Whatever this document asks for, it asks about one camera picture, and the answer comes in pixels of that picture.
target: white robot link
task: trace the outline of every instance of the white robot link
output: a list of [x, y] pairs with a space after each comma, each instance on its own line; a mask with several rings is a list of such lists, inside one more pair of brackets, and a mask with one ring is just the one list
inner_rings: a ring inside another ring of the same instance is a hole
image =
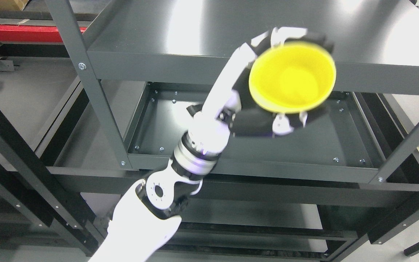
[[273, 28], [243, 43], [229, 58], [203, 105], [187, 108], [193, 122], [173, 151], [168, 165], [148, 174], [137, 189], [139, 198], [158, 218], [179, 214], [189, 195], [197, 194], [203, 178], [216, 165], [233, 136], [282, 136], [304, 127], [324, 108], [287, 115], [259, 107], [251, 98], [248, 79], [253, 62], [271, 47], [287, 41], [315, 43], [332, 52], [326, 36], [306, 28]]
[[[188, 196], [200, 191], [203, 178], [215, 167], [231, 135], [283, 136], [326, 113], [322, 106], [296, 114], [273, 113], [251, 97], [248, 81], [253, 62], [266, 50], [287, 41], [307, 41], [329, 53], [333, 48], [325, 35], [288, 27], [273, 28], [237, 48], [204, 104], [187, 108], [193, 122], [167, 166], [135, 182], [118, 202], [108, 237], [91, 261], [129, 261], [132, 246], [136, 247], [133, 260], [145, 261], [165, 244], [181, 223], [179, 214]], [[132, 246], [128, 240], [131, 234], [137, 236]]]

